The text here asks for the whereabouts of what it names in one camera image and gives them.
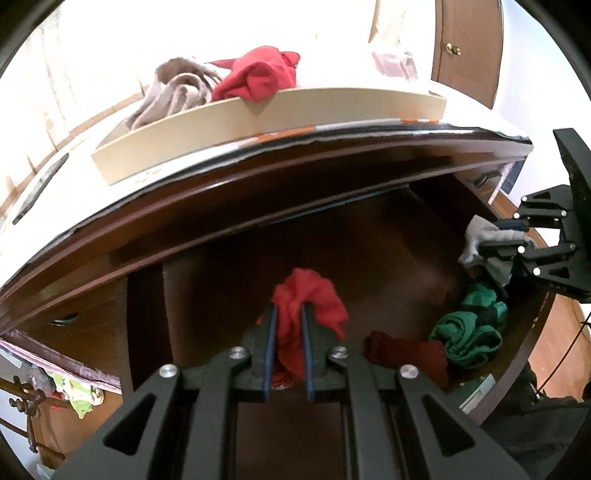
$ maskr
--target metal screw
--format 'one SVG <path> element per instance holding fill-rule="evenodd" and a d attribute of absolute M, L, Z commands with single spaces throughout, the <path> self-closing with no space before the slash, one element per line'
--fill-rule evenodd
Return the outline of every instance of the metal screw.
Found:
<path fill-rule="evenodd" d="M 243 346 L 233 346 L 232 348 L 230 348 L 230 358 L 232 360 L 242 360 L 243 358 L 246 358 L 247 356 L 247 351 Z"/>
<path fill-rule="evenodd" d="M 418 368 L 414 365 L 403 365 L 400 367 L 400 376 L 408 380 L 418 377 Z"/>
<path fill-rule="evenodd" d="M 349 352 L 347 351 L 347 347 L 342 345 L 335 346 L 330 351 L 330 356 L 335 360 L 344 360 L 345 358 L 347 358 L 348 355 Z"/>
<path fill-rule="evenodd" d="M 178 367 L 173 364 L 166 364 L 160 367 L 158 374 L 162 378 L 172 378 L 178 373 Z"/>

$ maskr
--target clothing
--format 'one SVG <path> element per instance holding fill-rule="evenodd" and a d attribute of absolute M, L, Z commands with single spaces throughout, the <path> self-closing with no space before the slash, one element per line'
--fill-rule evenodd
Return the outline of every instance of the clothing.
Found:
<path fill-rule="evenodd" d="M 478 254 L 478 247 L 482 242 L 505 242 L 523 240 L 534 244 L 534 241 L 525 235 L 525 232 L 518 230 L 501 230 L 488 220 L 475 215 L 466 228 L 466 247 L 458 261 L 464 267 L 482 265 L 489 275 L 500 285 L 505 286 L 511 279 L 513 260 L 501 260 L 496 257 L 482 258 Z"/>
<path fill-rule="evenodd" d="M 61 393 L 64 400 L 70 401 L 79 419 L 82 420 L 88 412 L 92 411 L 93 406 L 103 403 L 105 394 L 100 388 L 78 382 L 58 373 L 48 373 L 56 383 L 56 390 Z"/>
<path fill-rule="evenodd" d="M 330 280 L 314 270 L 294 269 L 275 287 L 271 301 L 277 305 L 277 361 L 272 384 L 286 388 L 304 379 L 301 304 L 312 302 L 318 324 L 333 329 L 339 342 L 345 338 L 343 325 L 349 314 Z"/>
<path fill-rule="evenodd" d="M 213 70 L 192 59 L 178 57 L 158 66 L 144 103 L 126 121 L 136 130 L 175 113 L 204 105 L 220 81 Z"/>
<path fill-rule="evenodd" d="M 463 369 L 478 368 L 501 347 L 506 316 L 507 305 L 496 300 L 496 292 L 474 283 L 460 310 L 444 315 L 429 339 L 443 343 L 451 364 Z"/>
<path fill-rule="evenodd" d="M 449 385 L 445 349 L 437 340 L 415 342 L 392 338 L 387 333 L 374 330 L 365 339 L 363 355 L 370 363 L 386 368 L 414 365 L 439 387 L 447 388 Z"/>
<path fill-rule="evenodd" d="M 386 77 L 401 77 L 409 82 L 418 80 L 417 67 L 413 54 L 406 51 L 396 51 L 391 48 L 380 48 L 374 45 L 371 51 L 376 69 Z"/>
<path fill-rule="evenodd" d="M 240 97 L 262 102 L 277 91 L 296 86 L 296 66 L 300 55 L 275 47 L 258 47 L 239 59 L 210 62 L 230 73 L 213 90 L 212 101 Z"/>

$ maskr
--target cable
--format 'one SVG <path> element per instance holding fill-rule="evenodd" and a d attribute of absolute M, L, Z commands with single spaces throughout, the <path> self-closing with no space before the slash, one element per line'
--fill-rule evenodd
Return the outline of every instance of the cable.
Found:
<path fill-rule="evenodd" d="M 563 357 L 560 359 L 560 362 L 558 362 L 558 365 L 556 365 L 556 368 L 554 370 L 552 370 L 552 373 L 550 374 L 550 376 L 548 378 L 546 378 L 546 380 L 544 381 L 544 383 L 542 383 L 542 386 L 540 388 L 538 388 L 535 391 L 536 395 L 540 395 L 540 392 L 542 391 L 542 389 L 546 386 L 546 383 L 549 382 L 550 378 L 552 378 L 552 376 L 556 373 L 556 371 L 560 368 L 560 366 L 562 365 L 562 362 L 564 362 L 564 359 L 566 359 L 566 356 L 570 353 L 570 351 L 573 349 L 574 344 L 576 343 L 577 339 L 579 338 L 579 336 L 581 335 L 581 333 L 583 333 L 583 330 L 586 326 L 591 326 L 590 324 L 588 324 L 587 322 L 589 321 L 589 317 L 591 317 L 591 312 L 589 312 L 589 314 L 587 315 L 587 318 L 585 318 L 585 321 L 581 323 L 581 328 L 579 329 L 579 331 L 577 332 L 577 335 L 575 335 L 573 342 L 570 344 L 569 348 L 566 350 L 566 353 L 563 355 Z"/>

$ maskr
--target wooden door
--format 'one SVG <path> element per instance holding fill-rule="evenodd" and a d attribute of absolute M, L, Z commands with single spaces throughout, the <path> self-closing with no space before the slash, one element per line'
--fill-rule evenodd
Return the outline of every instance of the wooden door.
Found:
<path fill-rule="evenodd" d="M 436 11 L 433 80 L 492 108 L 503 50 L 500 0 L 436 0 Z"/>

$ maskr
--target green cloth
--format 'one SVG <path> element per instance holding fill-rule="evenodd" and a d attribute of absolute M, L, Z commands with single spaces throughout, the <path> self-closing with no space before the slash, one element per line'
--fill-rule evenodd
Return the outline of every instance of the green cloth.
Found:
<path fill-rule="evenodd" d="M 92 411 L 92 407 L 103 403 L 105 395 L 100 388 L 93 387 L 87 383 L 79 382 L 64 375 L 47 372 L 56 383 L 56 390 L 61 393 L 65 400 L 70 404 L 78 414 L 79 419 Z"/>
<path fill-rule="evenodd" d="M 458 312 L 443 316 L 429 336 L 443 343 L 449 362 L 463 369 L 485 365 L 502 343 L 507 305 L 496 292 L 474 283 Z"/>

